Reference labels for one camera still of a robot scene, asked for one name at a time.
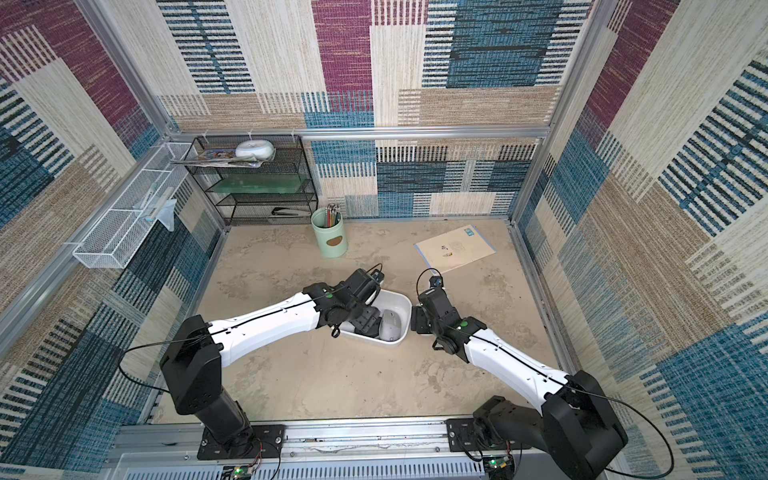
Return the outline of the white storage box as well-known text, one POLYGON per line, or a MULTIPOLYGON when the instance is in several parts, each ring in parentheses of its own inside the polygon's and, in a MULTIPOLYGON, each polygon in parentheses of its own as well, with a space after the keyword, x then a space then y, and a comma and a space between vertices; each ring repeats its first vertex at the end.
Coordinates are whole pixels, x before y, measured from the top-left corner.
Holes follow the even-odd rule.
POLYGON ((350 322, 344 322, 341 325, 341 335, 354 338, 362 342, 377 345, 381 347, 395 348, 399 346, 410 331, 410 322, 412 314, 412 303, 408 297, 403 294, 382 290, 377 299, 373 302, 373 307, 377 308, 382 316, 383 310, 392 310, 400 316, 402 324, 401 337, 396 342, 384 342, 378 339, 379 327, 376 330, 375 337, 369 337, 354 332, 354 326, 350 322))

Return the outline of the grey computer mouse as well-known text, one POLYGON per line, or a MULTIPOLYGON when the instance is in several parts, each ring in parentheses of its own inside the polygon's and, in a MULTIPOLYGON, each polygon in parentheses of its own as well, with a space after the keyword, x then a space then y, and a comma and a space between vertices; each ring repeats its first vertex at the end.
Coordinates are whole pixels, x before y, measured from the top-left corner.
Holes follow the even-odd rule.
POLYGON ((396 342, 402 334, 400 316, 392 310, 383 310, 379 324, 378 339, 384 342, 396 342))

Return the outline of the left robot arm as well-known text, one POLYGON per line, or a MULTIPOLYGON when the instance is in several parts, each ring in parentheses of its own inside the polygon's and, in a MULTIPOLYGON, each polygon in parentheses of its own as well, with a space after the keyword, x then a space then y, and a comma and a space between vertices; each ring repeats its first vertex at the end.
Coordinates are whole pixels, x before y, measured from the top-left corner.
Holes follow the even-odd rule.
POLYGON ((264 309, 230 319, 205 321, 189 317, 182 323, 160 366, 175 410, 202 422, 213 441, 232 455, 241 455, 255 435, 250 420, 222 383, 223 369, 241 357, 285 337, 328 326, 332 336, 341 324, 362 320, 360 329, 376 331, 380 316, 373 301, 385 275, 376 265, 357 269, 331 286, 314 283, 264 309))

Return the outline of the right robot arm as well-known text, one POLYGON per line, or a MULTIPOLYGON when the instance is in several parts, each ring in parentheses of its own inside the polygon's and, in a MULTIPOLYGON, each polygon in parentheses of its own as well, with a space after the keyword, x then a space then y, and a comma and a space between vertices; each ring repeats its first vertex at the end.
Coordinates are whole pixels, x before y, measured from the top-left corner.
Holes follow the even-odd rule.
POLYGON ((593 376, 568 374, 522 353, 483 322, 461 316, 441 287, 418 300, 412 325, 434 336, 434 349, 495 376, 528 403, 521 407, 494 396, 478 408, 475 429, 485 443, 521 443, 546 452, 570 479, 597 478, 627 445, 627 433, 593 376))

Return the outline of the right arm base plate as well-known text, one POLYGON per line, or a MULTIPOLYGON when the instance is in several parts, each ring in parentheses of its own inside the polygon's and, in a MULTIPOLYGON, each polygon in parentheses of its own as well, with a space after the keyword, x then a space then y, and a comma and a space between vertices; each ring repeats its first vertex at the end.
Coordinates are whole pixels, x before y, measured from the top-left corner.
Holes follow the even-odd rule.
POLYGON ((451 452, 492 452, 528 450, 530 445, 503 440, 490 426, 471 417, 449 418, 444 421, 451 452))

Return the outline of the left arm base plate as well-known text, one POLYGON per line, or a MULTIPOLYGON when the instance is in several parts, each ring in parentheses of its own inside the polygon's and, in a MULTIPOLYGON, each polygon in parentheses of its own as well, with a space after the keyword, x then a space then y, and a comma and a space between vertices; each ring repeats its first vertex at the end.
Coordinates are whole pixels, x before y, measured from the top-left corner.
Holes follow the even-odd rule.
POLYGON ((254 460, 278 458, 282 451, 284 424, 253 424, 249 432, 223 443, 216 440, 208 427, 203 430, 197 452, 200 461, 254 460))

